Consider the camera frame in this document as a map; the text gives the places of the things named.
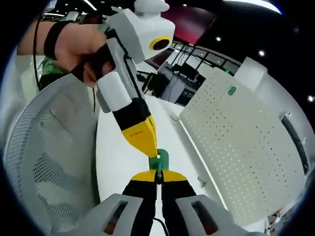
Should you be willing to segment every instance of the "wrist strap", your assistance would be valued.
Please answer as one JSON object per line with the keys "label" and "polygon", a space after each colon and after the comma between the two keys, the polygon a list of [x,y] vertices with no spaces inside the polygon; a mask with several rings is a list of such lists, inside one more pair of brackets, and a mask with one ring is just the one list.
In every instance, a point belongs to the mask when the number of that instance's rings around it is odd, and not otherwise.
{"label": "wrist strap", "polygon": [[44,55],[46,57],[57,60],[55,55],[56,42],[63,28],[69,23],[69,21],[57,22],[50,28],[44,43]]}

